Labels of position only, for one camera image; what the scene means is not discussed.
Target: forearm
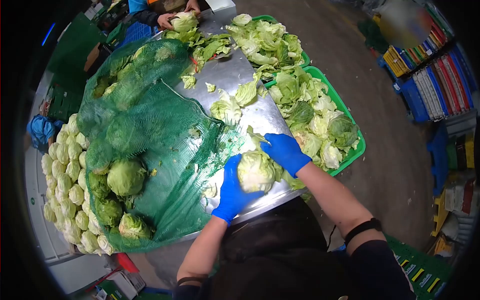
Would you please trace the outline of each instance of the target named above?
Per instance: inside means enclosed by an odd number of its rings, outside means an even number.
[[[185,277],[207,277],[212,271],[227,223],[212,216],[191,245],[177,273],[177,280]]]
[[[307,186],[325,214],[337,225],[342,237],[373,216],[338,180],[309,162],[298,178]]]
[[[150,10],[143,10],[135,14],[135,17],[142,24],[147,24],[148,26],[154,27],[157,26],[157,19],[160,15],[156,12]]]

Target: metal table surface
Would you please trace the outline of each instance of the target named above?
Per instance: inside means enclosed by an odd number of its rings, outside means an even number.
[[[227,33],[225,29],[220,29],[222,24],[215,20],[215,15],[212,13],[202,12],[203,20],[200,22],[199,29],[206,36],[211,34]],[[241,49],[234,50],[232,47],[232,54],[228,58],[219,60],[211,60],[205,63],[204,68],[200,73],[194,75],[197,79],[195,88],[186,90],[183,88],[183,82],[175,86],[175,90],[185,97],[197,99],[204,107],[207,113],[210,113],[210,106],[215,101],[218,101],[218,89],[227,91],[230,95],[234,95],[238,89],[239,84],[245,84],[253,80],[253,69],[250,62],[247,60]],[[207,91],[205,83],[215,84],[216,90],[213,93]],[[275,102],[269,94],[265,99],[257,95],[257,99],[252,104],[242,108],[242,117],[240,119],[240,126],[245,131],[248,125],[253,127],[253,131],[266,133],[285,133],[291,135],[290,130],[282,118],[280,111],[275,105]],[[240,152],[255,149],[251,142],[245,143]],[[223,170],[219,171],[211,179],[215,182],[218,188],[218,194],[213,199],[208,199],[208,206],[206,208],[208,213],[218,206],[220,200],[220,187],[223,182]],[[285,180],[275,182],[272,189],[268,193],[250,203],[233,221],[232,224],[251,219],[266,211],[269,211],[305,192],[304,189],[292,191]],[[177,240],[177,242],[195,238],[199,232],[195,232],[184,236]]]

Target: black bracelet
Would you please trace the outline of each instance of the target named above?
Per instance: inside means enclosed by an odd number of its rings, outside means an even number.
[[[177,286],[181,285],[184,282],[189,282],[189,281],[197,281],[197,282],[203,283],[205,279],[206,278],[204,277],[184,277],[178,281]]]
[[[350,243],[352,238],[354,238],[357,234],[369,229],[376,229],[377,231],[382,231],[382,224],[378,219],[375,218],[371,218],[370,221],[361,223],[357,227],[350,230],[350,232],[345,236],[345,246],[348,246],[348,243]]]

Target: blue nitrile glove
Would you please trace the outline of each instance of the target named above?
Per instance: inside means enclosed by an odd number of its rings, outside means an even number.
[[[293,177],[312,159],[302,153],[297,141],[286,134],[267,133],[264,138],[272,144],[260,142],[260,147]]]
[[[228,225],[249,202],[265,194],[263,191],[245,193],[241,189],[237,175],[240,160],[241,154],[237,154],[230,157],[225,164],[223,184],[220,188],[220,204],[212,211],[213,216],[224,219]]]

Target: green mesh bag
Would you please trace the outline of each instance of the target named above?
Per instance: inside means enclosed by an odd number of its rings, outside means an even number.
[[[141,192],[129,199],[133,207],[121,204],[143,219],[152,238],[127,239],[100,224],[120,252],[144,252],[201,230],[210,218],[200,204],[203,186],[245,141],[235,126],[172,89],[191,64],[188,56],[178,40],[133,42],[114,51],[86,84],[77,126],[91,142],[87,175],[105,174],[111,162],[133,156],[148,170]],[[88,180],[87,187],[97,214]],[[117,199],[113,192],[107,197]]]

